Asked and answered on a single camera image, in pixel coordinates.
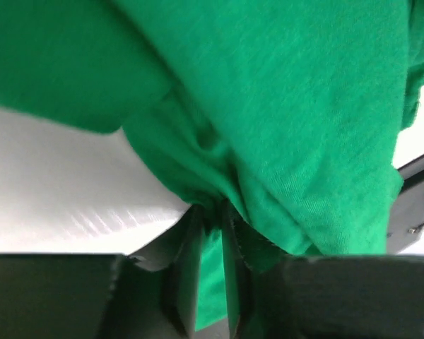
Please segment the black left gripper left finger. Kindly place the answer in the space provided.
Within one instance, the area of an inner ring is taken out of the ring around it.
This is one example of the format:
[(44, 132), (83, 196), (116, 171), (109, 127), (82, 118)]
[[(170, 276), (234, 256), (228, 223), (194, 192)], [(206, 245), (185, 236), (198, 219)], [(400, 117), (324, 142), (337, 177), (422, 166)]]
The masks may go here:
[(123, 254), (0, 254), (0, 338), (190, 338), (203, 211)]

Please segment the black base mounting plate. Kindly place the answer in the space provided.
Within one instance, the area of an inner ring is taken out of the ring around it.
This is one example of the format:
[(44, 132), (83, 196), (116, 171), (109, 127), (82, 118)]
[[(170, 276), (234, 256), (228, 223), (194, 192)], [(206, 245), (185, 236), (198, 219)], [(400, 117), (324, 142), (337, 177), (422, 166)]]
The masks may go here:
[(391, 207), (387, 252), (396, 254), (416, 243), (424, 230), (424, 154), (399, 168), (404, 180)]

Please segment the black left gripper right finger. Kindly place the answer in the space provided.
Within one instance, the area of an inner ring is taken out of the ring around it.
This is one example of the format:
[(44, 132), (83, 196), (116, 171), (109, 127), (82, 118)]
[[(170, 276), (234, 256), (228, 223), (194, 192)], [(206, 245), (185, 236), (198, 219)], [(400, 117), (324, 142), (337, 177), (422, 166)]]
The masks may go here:
[(292, 256), (222, 205), (231, 338), (424, 338), (424, 256)]

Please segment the green t shirt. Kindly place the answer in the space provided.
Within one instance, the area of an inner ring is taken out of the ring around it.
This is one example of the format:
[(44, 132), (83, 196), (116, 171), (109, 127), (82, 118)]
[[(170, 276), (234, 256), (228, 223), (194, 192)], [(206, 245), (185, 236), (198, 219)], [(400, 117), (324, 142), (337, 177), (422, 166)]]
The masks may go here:
[(0, 251), (129, 254), (227, 200), (383, 254), (423, 86), (424, 1), (0, 1)]

